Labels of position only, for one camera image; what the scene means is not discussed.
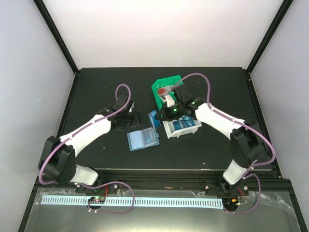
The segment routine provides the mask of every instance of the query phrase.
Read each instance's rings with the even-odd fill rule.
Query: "purple cable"
[[[181,81],[184,81],[185,79],[187,79],[188,77],[190,76],[201,76],[205,79],[206,83],[207,83],[207,96],[206,96],[206,102],[207,102],[207,105],[208,107],[211,109],[211,103],[210,103],[210,97],[211,97],[211,83],[209,82],[208,78],[204,75],[204,74],[201,74],[201,73],[192,73],[192,74],[189,74],[187,76],[185,76],[184,78],[182,78],[179,82],[177,82],[176,84],[174,84],[174,86],[165,93],[165,95],[167,95],[168,93],[170,93]]]
[[[126,88],[127,88],[127,91],[128,91],[128,94],[129,94],[126,103],[125,103],[119,110],[117,110],[117,111],[115,111],[115,112],[113,112],[113,113],[111,113],[111,114],[109,114],[109,115],[107,115],[107,116],[104,116],[104,117],[102,117],[102,118],[99,118],[99,119],[95,120],[95,123],[100,122],[100,121],[102,121],[102,120],[104,120],[104,119],[106,119],[106,118],[108,118],[108,117],[111,117],[111,116],[113,116],[113,115],[119,113],[120,111],[122,111],[122,110],[129,104],[129,101],[130,101],[130,99],[131,99],[131,90],[130,90],[129,86],[127,86],[126,84],[120,84],[120,85],[118,85],[118,87],[117,87],[117,89],[116,89],[116,92],[115,92],[115,95],[117,96],[117,92],[118,92],[118,90],[119,90],[119,88],[120,88],[121,86],[126,87]],[[76,131],[76,132],[72,135],[72,138],[74,138],[78,133],[82,132],[83,130],[85,130],[86,128],[88,128],[88,127],[91,126],[91,125],[92,125],[92,123],[90,122],[90,123],[86,124],[85,126],[83,126],[82,128],[80,128],[78,131]],[[44,182],[43,179],[42,179],[43,172],[44,172],[44,169],[45,169],[47,163],[48,163],[49,160],[53,157],[53,155],[54,155],[54,154],[55,154],[67,141],[69,141],[69,140],[71,140],[71,138],[67,138],[66,140],[64,140],[63,142],[61,142],[61,143],[49,154],[49,156],[46,158],[46,160],[45,160],[45,162],[43,163],[43,165],[42,165],[42,167],[41,167],[41,169],[40,169],[40,172],[39,172],[39,182],[40,182],[42,185],[50,185],[50,184],[52,184],[52,183],[55,183],[55,181]]]
[[[102,213],[108,213],[108,214],[116,214],[116,215],[121,215],[121,214],[126,214],[128,212],[130,212],[132,209],[133,209],[133,206],[134,206],[134,202],[135,202],[135,195],[134,195],[134,192],[133,192],[133,189],[126,183],[124,182],[120,182],[120,181],[112,181],[112,182],[108,182],[104,185],[99,185],[99,186],[96,186],[96,187],[91,187],[91,186],[88,186],[88,185],[85,185],[85,184],[80,184],[81,186],[84,186],[85,188],[88,188],[88,189],[99,189],[99,188],[102,188],[102,187],[105,187],[107,185],[113,185],[113,184],[120,184],[120,185],[124,185],[126,186],[131,192],[132,192],[132,205],[130,206],[130,208],[126,211],[123,211],[123,212],[113,212],[113,211],[108,211],[108,210],[98,210],[97,209],[97,212],[102,212]],[[91,211],[91,210],[94,210],[94,209],[91,209],[90,208],[90,203],[88,204],[88,209]]]
[[[255,202],[254,206],[252,206],[250,209],[247,209],[247,210],[242,211],[242,212],[227,211],[227,209],[223,206],[223,209],[226,211],[227,214],[245,214],[245,213],[248,213],[248,212],[254,210],[259,205],[260,197],[261,197],[261,182],[260,182],[259,177],[254,173],[247,175],[246,177],[244,177],[244,179],[247,179],[251,176],[254,176],[256,178],[257,184],[259,186],[259,194],[258,194],[258,198],[257,198],[257,201]]]

